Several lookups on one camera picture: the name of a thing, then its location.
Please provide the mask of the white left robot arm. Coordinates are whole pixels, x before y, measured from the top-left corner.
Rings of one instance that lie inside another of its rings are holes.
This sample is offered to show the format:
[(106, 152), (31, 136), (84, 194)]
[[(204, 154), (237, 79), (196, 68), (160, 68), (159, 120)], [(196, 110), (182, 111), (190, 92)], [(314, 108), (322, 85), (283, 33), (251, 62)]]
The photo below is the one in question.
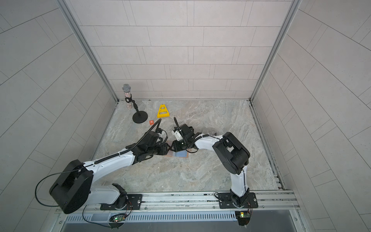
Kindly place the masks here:
[(102, 177), (121, 168), (148, 160), (154, 155), (166, 155), (168, 145), (160, 137), (161, 120), (140, 138), (137, 143), (101, 159), (81, 162), (71, 161), (49, 189), (49, 194), (65, 214), (75, 212), (86, 205), (101, 204), (110, 209), (128, 206), (127, 192), (119, 184), (106, 187), (92, 187)]

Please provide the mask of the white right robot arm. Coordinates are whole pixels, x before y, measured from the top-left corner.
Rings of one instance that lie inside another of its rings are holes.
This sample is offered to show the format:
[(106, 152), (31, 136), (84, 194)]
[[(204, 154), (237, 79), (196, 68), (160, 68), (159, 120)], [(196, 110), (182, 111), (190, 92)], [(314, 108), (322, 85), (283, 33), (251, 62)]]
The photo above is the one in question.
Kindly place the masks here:
[(179, 125), (177, 119), (174, 121), (176, 126), (172, 134), (176, 140), (173, 141), (171, 150), (189, 152), (193, 149), (194, 153), (201, 149), (214, 151), (231, 174), (231, 198), (227, 202), (231, 202), (236, 208), (251, 208), (250, 190), (246, 181), (246, 169), (251, 154), (247, 148), (231, 132), (220, 136), (195, 133), (193, 127)]

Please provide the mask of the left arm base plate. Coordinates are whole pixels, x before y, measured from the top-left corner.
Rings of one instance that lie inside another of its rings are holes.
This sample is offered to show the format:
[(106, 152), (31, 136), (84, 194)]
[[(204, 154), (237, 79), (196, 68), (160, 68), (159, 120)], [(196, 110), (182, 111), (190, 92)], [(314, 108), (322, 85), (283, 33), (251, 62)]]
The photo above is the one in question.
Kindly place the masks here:
[(120, 196), (113, 204), (101, 204), (100, 210), (139, 210), (142, 194), (127, 194)]

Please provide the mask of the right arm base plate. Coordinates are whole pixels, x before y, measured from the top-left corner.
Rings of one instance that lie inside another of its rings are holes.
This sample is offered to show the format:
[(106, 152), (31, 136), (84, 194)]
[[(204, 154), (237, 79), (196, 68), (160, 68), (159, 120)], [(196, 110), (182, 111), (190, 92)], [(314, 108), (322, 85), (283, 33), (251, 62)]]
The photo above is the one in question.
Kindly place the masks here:
[(231, 191), (225, 193), (215, 192), (214, 196), (218, 199), (221, 209), (255, 209), (259, 207), (256, 195), (253, 192), (246, 192), (242, 197)]

